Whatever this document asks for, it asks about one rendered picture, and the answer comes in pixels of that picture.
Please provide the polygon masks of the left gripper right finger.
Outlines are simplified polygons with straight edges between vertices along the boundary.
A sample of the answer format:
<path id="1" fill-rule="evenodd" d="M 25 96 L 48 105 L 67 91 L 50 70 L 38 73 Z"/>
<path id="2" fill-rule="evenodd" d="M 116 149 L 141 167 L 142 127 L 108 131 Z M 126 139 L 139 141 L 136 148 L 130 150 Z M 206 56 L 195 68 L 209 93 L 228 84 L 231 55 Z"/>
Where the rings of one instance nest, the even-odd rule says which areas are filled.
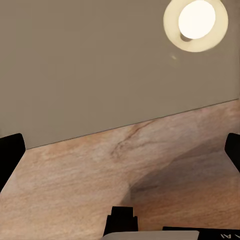
<path id="1" fill-rule="evenodd" d="M 240 135 L 229 133 L 224 150 L 240 172 Z"/>

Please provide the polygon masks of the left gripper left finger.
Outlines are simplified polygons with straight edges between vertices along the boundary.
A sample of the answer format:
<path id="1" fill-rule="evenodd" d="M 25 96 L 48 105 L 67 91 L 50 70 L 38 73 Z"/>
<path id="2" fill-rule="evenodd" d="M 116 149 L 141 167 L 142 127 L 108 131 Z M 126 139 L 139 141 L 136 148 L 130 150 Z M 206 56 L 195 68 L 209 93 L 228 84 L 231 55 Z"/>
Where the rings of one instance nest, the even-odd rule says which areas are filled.
<path id="1" fill-rule="evenodd" d="M 21 133 L 0 138 L 0 192 L 26 151 Z"/>

